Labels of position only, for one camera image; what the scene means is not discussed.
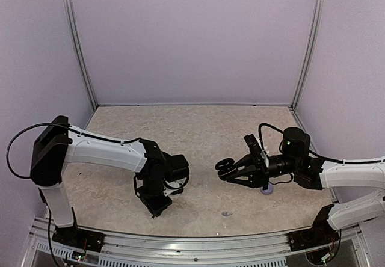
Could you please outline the right aluminium corner post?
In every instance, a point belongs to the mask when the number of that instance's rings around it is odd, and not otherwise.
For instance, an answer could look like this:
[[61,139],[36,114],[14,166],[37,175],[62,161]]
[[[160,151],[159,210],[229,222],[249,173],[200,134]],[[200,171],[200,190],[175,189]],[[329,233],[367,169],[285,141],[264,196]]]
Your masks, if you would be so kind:
[[304,86],[306,83],[306,79],[309,74],[312,56],[316,46],[319,25],[321,23],[323,5],[324,5],[324,0],[315,0],[312,19],[310,21],[310,32],[307,39],[304,58],[301,64],[300,75],[299,75],[298,82],[294,91],[294,96],[291,102],[292,112],[296,112],[299,106],[301,95],[303,93]]

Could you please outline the black charging case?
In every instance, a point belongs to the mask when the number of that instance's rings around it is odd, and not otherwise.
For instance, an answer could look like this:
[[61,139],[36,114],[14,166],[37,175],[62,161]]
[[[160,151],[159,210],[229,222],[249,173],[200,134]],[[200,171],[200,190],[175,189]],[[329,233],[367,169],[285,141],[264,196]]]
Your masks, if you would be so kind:
[[223,159],[215,164],[215,170],[221,180],[225,180],[226,177],[236,170],[235,161],[232,158]]

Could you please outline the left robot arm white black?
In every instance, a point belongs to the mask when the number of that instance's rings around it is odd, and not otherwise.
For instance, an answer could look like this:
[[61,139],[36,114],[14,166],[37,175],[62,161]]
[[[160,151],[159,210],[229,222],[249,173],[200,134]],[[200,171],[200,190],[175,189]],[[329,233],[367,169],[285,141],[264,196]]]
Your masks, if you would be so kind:
[[184,155],[163,152],[154,141],[144,138],[123,140],[106,137],[72,126],[65,116],[43,124],[35,140],[30,176],[38,186],[60,235],[70,245],[84,240],[76,226],[62,172],[69,163],[85,163],[121,168],[135,174],[141,186],[135,195],[154,217],[171,204],[171,195],[180,194],[189,182],[189,163]]

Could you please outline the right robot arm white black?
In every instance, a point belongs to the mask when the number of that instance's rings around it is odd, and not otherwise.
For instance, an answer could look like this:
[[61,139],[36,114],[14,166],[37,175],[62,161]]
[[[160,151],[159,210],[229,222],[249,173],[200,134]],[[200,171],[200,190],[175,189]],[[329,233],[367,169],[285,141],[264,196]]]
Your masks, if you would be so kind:
[[271,179],[290,175],[291,181],[310,190],[334,187],[370,187],[375,191],[355,200],[331,204],[319,212],[308,241],[321,245],[331,235],[359,222],[384,215],[384,158],[346,161],[327,158],[310,150],[310,135],[297,127],[281,131],[280,154],[268,154],[261,136],[246,135],[249,153],[239,161],[226,158],[216,163],[218,177],[248,188],[267,190]]

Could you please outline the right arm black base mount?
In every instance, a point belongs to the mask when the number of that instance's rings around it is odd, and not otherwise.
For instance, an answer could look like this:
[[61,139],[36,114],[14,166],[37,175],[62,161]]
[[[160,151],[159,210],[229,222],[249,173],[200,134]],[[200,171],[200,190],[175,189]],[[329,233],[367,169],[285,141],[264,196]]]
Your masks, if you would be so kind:
[[332,207],[334,204],[324,206],[318,212],[311,227],[287,234],[291,251],[318,247],[340,239],[339,230],[333,229],[327,221]]

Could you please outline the aluminium corner post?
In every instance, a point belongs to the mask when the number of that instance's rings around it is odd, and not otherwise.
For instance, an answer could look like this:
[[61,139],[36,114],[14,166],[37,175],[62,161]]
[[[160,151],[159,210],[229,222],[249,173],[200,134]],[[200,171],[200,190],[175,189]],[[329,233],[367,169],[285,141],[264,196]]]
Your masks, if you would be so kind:
[[306,79],[309,74],[312,56],[316,46],[319,25],[321,23],[323,5],[324,5],[324,0],[315,0],[312,19],[310,21],[310,32],[307,39],[304,58],[301,64],[300,75],[299,75],[298,82],[294,91],[294,96],[291,102],[292,112],[296,112],[299,106],[301,95],[303,93],[304,86],[306,83]]
[[66,11],[67,21],[69,24],[70,37],[73,44],[73,50],[75,53],[76,61],[78,63],[81,79],[84,84],[85,92],[93,112],[95,112],[99,106],[94,88],[91,83],[90,75],[88,74],[87,65],[84,58],[84,53],[81,46],[81,40],[76,24],[75,9],[73,6],[73,0],[63,0],[64,8]]

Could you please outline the purple charging case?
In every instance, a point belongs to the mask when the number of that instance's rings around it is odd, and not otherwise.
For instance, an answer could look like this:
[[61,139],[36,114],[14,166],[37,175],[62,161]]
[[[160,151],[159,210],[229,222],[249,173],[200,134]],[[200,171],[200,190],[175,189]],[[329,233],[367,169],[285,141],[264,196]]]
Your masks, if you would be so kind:
[[269,185],[267,189],[261,188],[261,193],[264,195],[270,195],[273,193],[274,187],[272,185]]

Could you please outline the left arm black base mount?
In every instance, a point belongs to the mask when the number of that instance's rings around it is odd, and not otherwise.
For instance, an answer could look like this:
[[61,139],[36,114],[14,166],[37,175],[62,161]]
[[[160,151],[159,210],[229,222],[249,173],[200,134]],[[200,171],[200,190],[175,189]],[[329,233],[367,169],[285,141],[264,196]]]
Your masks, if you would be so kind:
[[70,227],[55,227],[52,240],[66,246],[84,251],[101,252],[105,234],[78,227],[77,223]]

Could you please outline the aluminium front rail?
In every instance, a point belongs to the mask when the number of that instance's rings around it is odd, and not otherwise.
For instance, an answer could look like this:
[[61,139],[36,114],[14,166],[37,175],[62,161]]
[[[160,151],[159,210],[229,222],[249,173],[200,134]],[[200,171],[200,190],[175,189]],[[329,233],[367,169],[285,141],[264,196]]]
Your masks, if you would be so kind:
[[98,252],[51,242],[54,225],[36,218],[17,266],[370,266],[358,227],[335,243],[293,249],[286,232],[245,236],[166,237],[101,230]]

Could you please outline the left aluminium corner post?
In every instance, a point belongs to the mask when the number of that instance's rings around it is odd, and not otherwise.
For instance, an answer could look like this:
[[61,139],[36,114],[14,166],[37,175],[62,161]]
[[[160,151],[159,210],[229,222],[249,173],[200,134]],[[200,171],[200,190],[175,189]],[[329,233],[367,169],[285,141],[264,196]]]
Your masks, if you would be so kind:
[[70,37],[73,44],[73,50],[75,53],[76,61],[78,63],[81,79],[84,84],[85,92],[93,112],[95,112],[99,106],[94,88],[91,83],[90,75],[88,74],[87,65],[84,58],[84,53],[81,46],[81,40],[76,24],[75,9],[73,6],[73,0],[63,0],[64,8],[66,11],[67,21],[69,24]]

